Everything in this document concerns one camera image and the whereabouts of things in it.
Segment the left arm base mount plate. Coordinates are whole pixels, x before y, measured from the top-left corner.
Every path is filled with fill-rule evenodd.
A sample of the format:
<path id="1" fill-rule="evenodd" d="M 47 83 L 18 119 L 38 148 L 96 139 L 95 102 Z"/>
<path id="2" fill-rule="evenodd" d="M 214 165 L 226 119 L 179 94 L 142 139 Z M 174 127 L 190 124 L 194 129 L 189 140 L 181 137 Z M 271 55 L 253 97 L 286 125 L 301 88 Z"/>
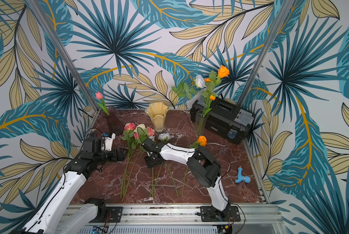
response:
<path id="1" fill-rule="evenodd" d="M 105 207 L 102 208 L 102 216 L 101 216 L 101 222 L 103 223 L 120 223 L 122 219 L 123 214 L 123 207 Z"/>

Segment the orange rose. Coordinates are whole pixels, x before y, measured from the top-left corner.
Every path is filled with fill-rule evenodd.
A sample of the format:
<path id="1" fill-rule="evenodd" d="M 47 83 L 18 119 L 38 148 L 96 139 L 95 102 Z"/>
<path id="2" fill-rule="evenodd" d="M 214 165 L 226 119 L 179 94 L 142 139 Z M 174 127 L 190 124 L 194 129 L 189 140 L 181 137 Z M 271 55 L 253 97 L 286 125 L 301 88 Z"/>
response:
<path id="1" fill-rule="evenodd" d="M 209 78 L 206 78 L 204 80 L 205 82 L 205 85 L 206 85 L 206 94 L 204 95 L 204 103 L 205 103 L 205 106 L 204 106 L 204 109 L 203 109 L 203 114 L 202 114 L 202 117 L 205 118 L 207 113 L 208 113 L 208 109 L 209 109 L 209 101 L 210 101 L 210 95 L 212 94 L 212 92 L 210 91 L 209 89 L 209 84 L 212 82 Z"/>
<path id="2" fill-rule="evenodd" d="M 215 100 L 215 98 L 216 97 L 212 94 L 208 95 L 208 97 L 205 98 L 205 107 L 204 107 L 203 115 L 202 115 L 203 118 L 205 118 L 206 115 L 211 111 L 210 105 L 211 105 L 211 102 Z"/>
<path id="3" fill-rule="evenodd" d="M 207 139 L 205 136 L 199 136 L 196 141 L 190 144 L 189 148 L 197 148 L 199 146 L 205 147 L 207 145 Z M 189 167 L 186 168 L 185 173 L 184 173 L 184 178 L 183 178 L 183 185 L 182 185 L 182 190 L 181 190 L 181 197 L 184 195 L 184 190 L 185 190 L 185 185 L 186 185 L 186 179 L 187 175 L 189 173 L 190 169 Z"/>
<path id="4" fill-rule="evenodd" d="M 218 69 L 218 71 L 214 71 L 212 70 L 209 74 L 209 79 L 212 81 L 209 84 L 209 89 L 212 92 L 212 95 L 214 95 L 215 97 L 217 97 L 217 94 L 214 92 L 214 89 L 216 86 L 218 86 L 221 83 L 221 80 L 225 77 L 227 77 L 230 74 L 230 71 L 227 67 L 221 65 L 220 68 Z"/>

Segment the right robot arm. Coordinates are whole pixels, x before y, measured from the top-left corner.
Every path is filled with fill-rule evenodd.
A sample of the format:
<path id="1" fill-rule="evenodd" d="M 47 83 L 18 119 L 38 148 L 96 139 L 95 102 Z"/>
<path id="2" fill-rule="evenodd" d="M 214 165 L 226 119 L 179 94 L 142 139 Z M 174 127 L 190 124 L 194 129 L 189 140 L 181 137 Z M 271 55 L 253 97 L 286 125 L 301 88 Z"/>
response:
<path id="1" fill-rule="evenodd" d="M 221 165 L 206 147 L 182 148 L 169 143 L 154 142 L 149 138 L 141 146 L 148 154 L 145 162 L 149 169 L 167 161 L 187 165 L 194 178 L 207 188 L 212 202 L 209 216 L 220 218 L 227 216 L 231 203 L 221 182 Z"/>

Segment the cream rose large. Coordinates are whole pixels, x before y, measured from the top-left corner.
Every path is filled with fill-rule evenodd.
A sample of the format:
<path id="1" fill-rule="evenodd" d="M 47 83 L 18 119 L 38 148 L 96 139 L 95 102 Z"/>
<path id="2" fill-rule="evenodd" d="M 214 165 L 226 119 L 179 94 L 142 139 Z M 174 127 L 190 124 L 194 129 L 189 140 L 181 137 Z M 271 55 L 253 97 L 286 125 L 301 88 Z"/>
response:
<path id="1" fill-rule="evenodd" d="M 142 142 L 147 138 L 147 132 L 146 132 L 146 127 L 144 126 L 144 124 L 139 124 L 139 125 L 136 125 L 136 129 L 135 129 L 135 132 L 136 133 L 139 133 L 140 134 L 140 140 L 136 140 L 136 149 L 134 151 L 134 153 L 137 151 L 137 150 L 140 150 L 140 152 L 142 151 Z M 138 159 L 138 157 L 136 157 L 135 161 L 133 162 L 133 166 L 130 166 L 129 164 L 129 167 L 128 167 L 128 171 L 127 171 L 127 175 L 128 175 L 128 178 L 127 178 L 127 182 L 126 182 L 126 193 L 128 191 L 128 188 L 129 188 L 129 184 L 130 184 L 130 178 L 131 178 L 131 174 L 133 172 L 133 168 L 134 168 L 134 165 L 136 163 L 136 160 Z"/>

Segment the pink tulip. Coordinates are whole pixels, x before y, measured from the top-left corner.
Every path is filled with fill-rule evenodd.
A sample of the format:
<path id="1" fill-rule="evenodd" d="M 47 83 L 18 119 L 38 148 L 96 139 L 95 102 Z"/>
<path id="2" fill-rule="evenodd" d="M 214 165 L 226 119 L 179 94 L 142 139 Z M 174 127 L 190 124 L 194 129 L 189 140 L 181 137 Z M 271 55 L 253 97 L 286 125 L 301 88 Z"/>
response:
<path id="1" fill-rule="evenodd" d="M 110 116 L 103 94 L 101 92 L 96 92 L 95 97 L 99 101 L 98 106 L 107 114 L 107 116 Z"/>

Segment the white rose top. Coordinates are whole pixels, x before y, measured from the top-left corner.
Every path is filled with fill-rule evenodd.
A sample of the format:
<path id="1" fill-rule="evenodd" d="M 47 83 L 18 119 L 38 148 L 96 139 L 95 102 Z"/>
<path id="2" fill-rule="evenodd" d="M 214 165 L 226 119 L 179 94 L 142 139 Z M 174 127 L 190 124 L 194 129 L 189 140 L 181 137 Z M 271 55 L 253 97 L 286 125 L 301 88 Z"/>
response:
<path id="1" fill-rule="evenodd" d="M 197 75 L 194 79 L 192 79 L 191 83 L 180 82 L 177 86 L 172 86 L 172 91 L 179 99 L 184 98 L 186 100 L 190 100 L 196 96 L 201 89 L 204 88 L 206 88 L 204 78 L 201 75 Z"/>

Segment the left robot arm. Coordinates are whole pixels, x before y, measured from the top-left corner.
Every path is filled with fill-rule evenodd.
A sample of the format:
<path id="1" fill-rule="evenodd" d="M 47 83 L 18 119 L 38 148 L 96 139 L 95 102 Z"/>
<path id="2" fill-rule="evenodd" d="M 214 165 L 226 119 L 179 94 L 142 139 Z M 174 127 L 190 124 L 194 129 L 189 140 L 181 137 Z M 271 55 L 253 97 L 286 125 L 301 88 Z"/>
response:
<path id="1" fill-rule="evenodd" d="M 107 162 L 122 162 L 128 149 L 112 148 L 113 137 L 88 137 L 84 139 L 77 156 L 65 167 L 54 191 L 20 230 L 19 234 L 76 234 L 89 222 L 103 223 L 112 214 L 103 199 L 88 199 L 65 222 L 60 222 L 68 205 L 95 170 Z"/>

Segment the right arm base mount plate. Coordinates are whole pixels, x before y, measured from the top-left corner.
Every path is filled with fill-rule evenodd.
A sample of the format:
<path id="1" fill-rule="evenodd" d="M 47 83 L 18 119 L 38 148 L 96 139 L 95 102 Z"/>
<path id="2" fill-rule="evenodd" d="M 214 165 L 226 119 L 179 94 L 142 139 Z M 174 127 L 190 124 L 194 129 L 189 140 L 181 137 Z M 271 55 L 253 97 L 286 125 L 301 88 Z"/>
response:
<path id="1" fill-rule="evenodd" d="M 240 222 L 240 212 L 237 206 L 227 206 L 224 211 L 219 211 L 212 206 L 201 206 L 197 213 L 202 222 Z"/>

